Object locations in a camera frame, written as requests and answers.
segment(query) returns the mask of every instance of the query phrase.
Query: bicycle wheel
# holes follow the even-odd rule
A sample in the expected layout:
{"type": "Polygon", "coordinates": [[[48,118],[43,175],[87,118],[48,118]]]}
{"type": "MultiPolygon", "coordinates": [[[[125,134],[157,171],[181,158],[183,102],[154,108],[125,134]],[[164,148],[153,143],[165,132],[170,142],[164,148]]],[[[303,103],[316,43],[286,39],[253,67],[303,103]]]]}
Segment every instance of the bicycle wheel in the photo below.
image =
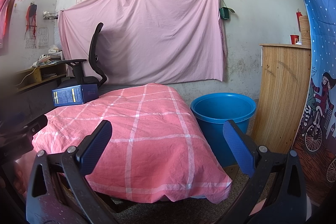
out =
{"type": "Polygon", "coordinates": [[[328,170],[327,170],[327,180],[328,182],[335,182],[336,181],[336,157],[330,163],[328,170]]]}
{"type": "Polygon", "coordinates": [[[310,154],[315,154],[322,145],[322,130],[312,124],[304,137],[305,147],[310,154]]]}

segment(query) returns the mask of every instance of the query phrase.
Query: black chair backrest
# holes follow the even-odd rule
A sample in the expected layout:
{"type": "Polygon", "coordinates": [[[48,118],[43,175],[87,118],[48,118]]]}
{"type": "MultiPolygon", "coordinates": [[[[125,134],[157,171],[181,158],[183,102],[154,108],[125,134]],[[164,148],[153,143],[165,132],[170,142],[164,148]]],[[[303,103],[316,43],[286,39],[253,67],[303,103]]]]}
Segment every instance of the black chair backrest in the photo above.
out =
{"type": "Polygon", "coordinates": [[[97,66],[97,62],[98,62],[98,56],[96,55],[96,45],[97,45],[97,39],[98,39],[98,34],[100,33],[102,27],[104,26],[103,23],[99,23],[96,27],[96,30],[93,34],[92,40],[91,40],[91,44],[90,44],[90,50],[89,50],[89,63],[91,68],[98,73],[102,79],[100,81],[100,85],[104,84],[107,80],[106,75],[104,74],[104,72],[101,70],[101,68],[99,68],[97,66]]]}

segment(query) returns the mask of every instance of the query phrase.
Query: hanging red cloth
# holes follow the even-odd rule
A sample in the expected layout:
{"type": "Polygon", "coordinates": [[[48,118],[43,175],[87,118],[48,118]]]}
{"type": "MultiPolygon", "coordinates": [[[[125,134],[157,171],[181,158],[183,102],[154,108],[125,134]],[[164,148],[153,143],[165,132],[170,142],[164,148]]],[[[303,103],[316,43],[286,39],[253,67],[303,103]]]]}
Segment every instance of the hanging red cloth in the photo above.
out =
{"type": "Polygon", "coordinates": [[[36,28],[37,28],[37,26],[36,26],[36,10],[37,10],[37,5],[36,4],[31,4],[28,7],[27,14],[26,14],[26,20],[27,20],[26,33],[29,30],[29,35],[30,35],[31,27],[33,27],[34,44],[35,44],[35,41],[36,41],[36,28]]]}

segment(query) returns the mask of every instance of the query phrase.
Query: metal screw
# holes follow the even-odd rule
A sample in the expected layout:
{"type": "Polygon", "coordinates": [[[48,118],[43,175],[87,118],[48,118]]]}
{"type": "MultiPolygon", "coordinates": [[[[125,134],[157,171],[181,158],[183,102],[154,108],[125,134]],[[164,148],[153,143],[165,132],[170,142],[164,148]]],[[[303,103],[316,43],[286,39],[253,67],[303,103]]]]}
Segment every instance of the metal screw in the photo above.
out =
{"type": "Polygon", "coordinates": [[[296,157],[296,156],[297,156],[297,153],[296,153],[296,151],[294,151],[294,150],[291,150],[289,153],[290,153],[290,155],[291,155],[292,157],[296,157]]]}
{"type": "Polygon", "coordinates": [[[42,157],[44,155],[44,150],[40,150],[37,152],[38,157],[42,157]]]}
{"type": "Polygon", "coordinates": [[[72,145],[72,146],[69,146],[68,149],[67,149],[67,152],[68,152],[68,153],[73,153],[73,152],[75,152],[75,151],[76,151],[76,146],[73,146],[73,145],[72,145]]]}
{"type": "Polygon", "coordinates": [[[260,145],[260,146],[259,146],[259,151],[260,151],[261,153],[266,153],[266,152],[268,151],[268,149],[267,149],[266,146],[264,146],[264,145],[260,145]]]}

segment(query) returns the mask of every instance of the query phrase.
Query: electrical cord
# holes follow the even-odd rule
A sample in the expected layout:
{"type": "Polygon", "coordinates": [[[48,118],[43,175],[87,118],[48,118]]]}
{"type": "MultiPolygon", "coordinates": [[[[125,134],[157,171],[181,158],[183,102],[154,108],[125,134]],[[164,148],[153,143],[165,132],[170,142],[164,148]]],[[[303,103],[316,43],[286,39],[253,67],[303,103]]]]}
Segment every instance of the electrical cord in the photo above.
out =
{"type": "MultiPolygon", "coordinates": [[[[31,75],[35,70],[37,69],[37,67],[35,67],[35,69],[30,73],[30,74],[28,74],[28,75],[31,75]]],[[[21,83],[20,84],[18,84],[18,85],[21,85],[22,84],[22,82],[23,82],[23,80],[28,76],[28,75],[26,75],[25,77],[23,77],[23,79],[22,79],[22,81],[21,81],[21,83]]]]}

